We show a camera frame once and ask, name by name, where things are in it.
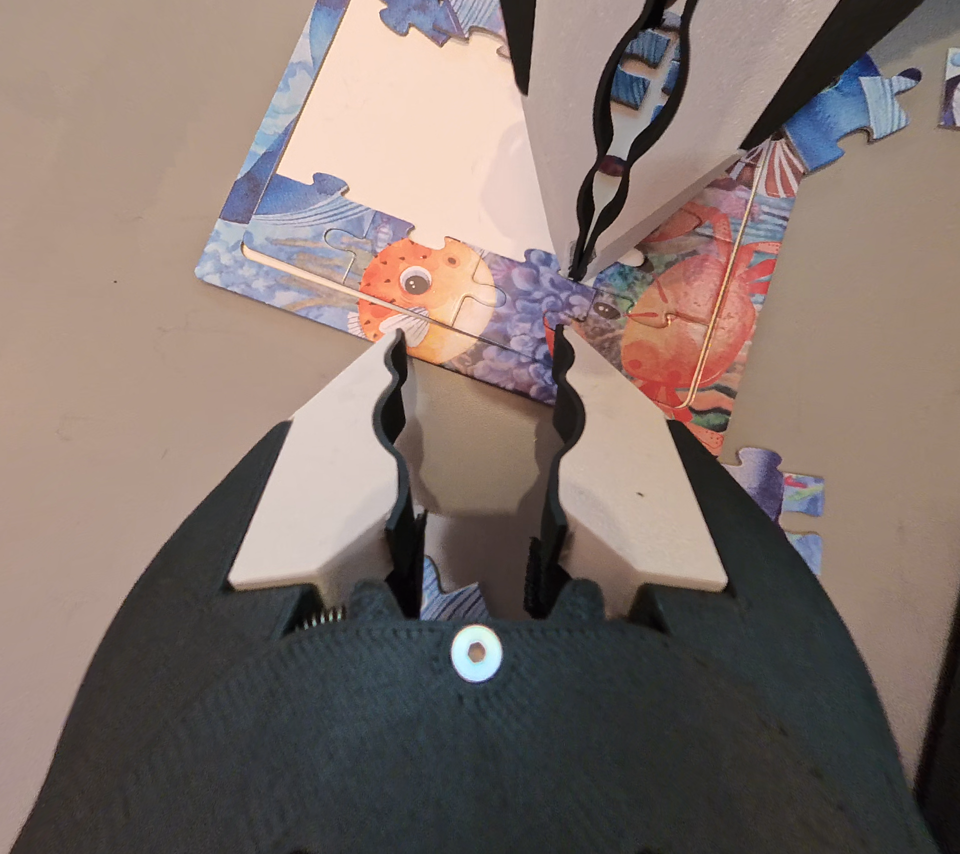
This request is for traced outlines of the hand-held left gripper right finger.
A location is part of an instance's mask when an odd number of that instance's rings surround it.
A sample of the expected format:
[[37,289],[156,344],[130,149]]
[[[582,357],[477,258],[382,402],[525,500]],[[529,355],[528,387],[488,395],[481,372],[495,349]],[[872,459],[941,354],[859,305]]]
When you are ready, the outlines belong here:
[[646,584],[721,592],[728,576],[660,408],[568,325],[554,332],[552,460],[530,548],[530,615],[597,584],[624,617]]

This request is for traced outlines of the ocean jigsaw puzzle board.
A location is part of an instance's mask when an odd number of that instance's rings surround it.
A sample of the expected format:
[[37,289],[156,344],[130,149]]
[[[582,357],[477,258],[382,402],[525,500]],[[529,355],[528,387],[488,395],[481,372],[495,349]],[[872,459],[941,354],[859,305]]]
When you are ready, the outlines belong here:
[[[392,32],[383,8],[316,1],[196,276],[364,341],[398,328],[414,358],[551,404],[554,328],[530,358],[359,292],[406,238],[557,258],[500,38],[438,46]],[[776,131],[586,281],[585,319],[564,322],[715,455],[806,172]]]

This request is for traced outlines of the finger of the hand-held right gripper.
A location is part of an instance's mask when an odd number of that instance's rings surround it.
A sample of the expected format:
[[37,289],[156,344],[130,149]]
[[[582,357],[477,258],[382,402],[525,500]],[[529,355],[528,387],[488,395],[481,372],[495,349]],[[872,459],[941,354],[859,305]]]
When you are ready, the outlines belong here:
[[[748,136],[841,0],[645,0],[619,29],[600,95],[602,134],[585,177],[572,275],[598,272],[746,150]],[[615,103],[615,76],[645,30],[672,35],[672,64],[638,118]]]
[[551,244],[574,265],[582,197],[613,139],[610,82],[618,53],[656,0],[535,0],[527,133]]

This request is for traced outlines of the white blue striped puzzle piece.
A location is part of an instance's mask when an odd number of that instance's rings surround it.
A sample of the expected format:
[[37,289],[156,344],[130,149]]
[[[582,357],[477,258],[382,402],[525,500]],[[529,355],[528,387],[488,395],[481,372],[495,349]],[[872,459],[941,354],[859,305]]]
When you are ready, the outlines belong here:
[[959,84],[960,49],[951,46],[945,56],[942,93],[940,99],[939,127],[959,130]]

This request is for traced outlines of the blue textured puzzle piece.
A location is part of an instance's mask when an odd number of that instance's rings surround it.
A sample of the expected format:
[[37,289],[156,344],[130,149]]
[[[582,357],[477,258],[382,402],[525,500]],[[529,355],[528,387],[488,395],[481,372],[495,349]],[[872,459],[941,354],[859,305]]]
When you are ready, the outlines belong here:
[[433,559],[423,558],[421,603],[418,619],[428,622],[488,623],[489,609],[478,583],[445,591]]

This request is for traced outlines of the blue purple puzzle piece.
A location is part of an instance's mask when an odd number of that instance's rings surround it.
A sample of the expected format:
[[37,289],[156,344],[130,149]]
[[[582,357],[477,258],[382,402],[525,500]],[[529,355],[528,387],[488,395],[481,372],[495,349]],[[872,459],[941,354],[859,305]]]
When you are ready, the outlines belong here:
[[800,554],[810,571],[822,574],[823,541],[815,532],[791,532],[783,527],[785,514],[821,518],[825,507],[825,481],[782,469],[782,457],[767,449],[744,447],[736,453],[734,464],[726,471],[752,500],[776,524],[779,531]]

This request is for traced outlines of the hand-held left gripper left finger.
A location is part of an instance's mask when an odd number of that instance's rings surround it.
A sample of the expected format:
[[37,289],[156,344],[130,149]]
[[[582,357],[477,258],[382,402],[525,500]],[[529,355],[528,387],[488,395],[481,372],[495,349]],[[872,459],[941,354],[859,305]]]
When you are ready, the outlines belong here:
[[426,516],[396,442],[406,416],[404,333],[385,334],[289,421],[228,579],[235,589],[311,584],[326,608],[384,581],[420,616]]

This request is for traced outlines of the purple puzzle piece orange patch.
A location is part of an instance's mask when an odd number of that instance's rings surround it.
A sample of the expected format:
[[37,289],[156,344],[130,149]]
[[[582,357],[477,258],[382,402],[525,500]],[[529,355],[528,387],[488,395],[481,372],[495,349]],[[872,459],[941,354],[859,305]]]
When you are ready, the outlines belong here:
[[486,343],[530,359],[544,357],[550,338],[546,330],[584,320],[594,302],[596,290],[562,275],[552,253],[530,248],[517,261],[483,250],[481,258],[504,297],[480,335]]

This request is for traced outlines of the small blue puzzle piece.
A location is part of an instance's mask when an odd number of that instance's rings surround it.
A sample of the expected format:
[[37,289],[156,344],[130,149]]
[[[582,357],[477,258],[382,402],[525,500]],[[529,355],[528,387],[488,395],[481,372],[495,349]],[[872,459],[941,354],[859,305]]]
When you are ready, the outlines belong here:
[[898,96],[922,77],[919,68],[887,77],[869,54],[859,57],[784,125],[805,170],[812,174],[841,158],[838,143],[852,133],[864,131],[876,141],[904,129],[909,117]]

